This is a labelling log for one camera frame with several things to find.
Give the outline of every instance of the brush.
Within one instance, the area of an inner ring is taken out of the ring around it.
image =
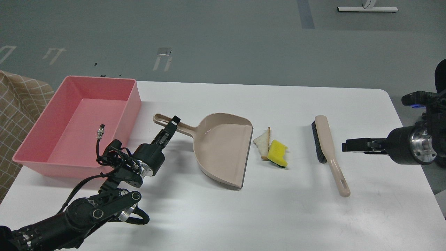
[[[328,125],[327,117],[318,115],[314,118],[311,124],[313,128],[314,142],[316,143],[316,154],[320,163],[328,162],[334,181],[338,187],[339,194],[342,197],[350,196],[350,189],[339,167],[335,156],[335,145],[331,137],[330,126]]]

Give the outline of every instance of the plaid fabric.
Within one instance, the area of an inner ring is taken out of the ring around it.
[[[45,82],[0,71],[0,203],[22,167],[12,156],[53,94]]]

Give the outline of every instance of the yellow sponge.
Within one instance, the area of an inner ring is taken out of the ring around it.
[[[286,145],[274,139],[269,147],[268,159],[280,167],[286,167],[288,163],[283,159],[283,156],[285,155],[285,150],[287,148]]]

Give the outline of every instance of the beige dustpan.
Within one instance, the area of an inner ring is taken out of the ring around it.
[[[153,121],[162,126],[170,120],[161,114],[153,116]],[[177,132],[194,138],[195,157],[207,176],[242,188],[252,130],[246,118],[214,113],[206,116],[197,127],[180,122]]]

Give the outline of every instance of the gray floor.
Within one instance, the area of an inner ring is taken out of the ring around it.
[[[339,13],[338,6],[361,1],[5,0],[0,48],[17,47],[0,69],[54,89],[67,75],[380,88],[403,125],[412,125],[422,110],[400,98],[435,91],[435,67],[446,59],[446,1],[377,1],[397,13]],[[153,71],[158,47],[173,49],[168,71],[167,58]],[[42,59],[49,48],[66,51],[50,65],[57,51]],[[434,193],[446,189],[446,168],[424,170]]]

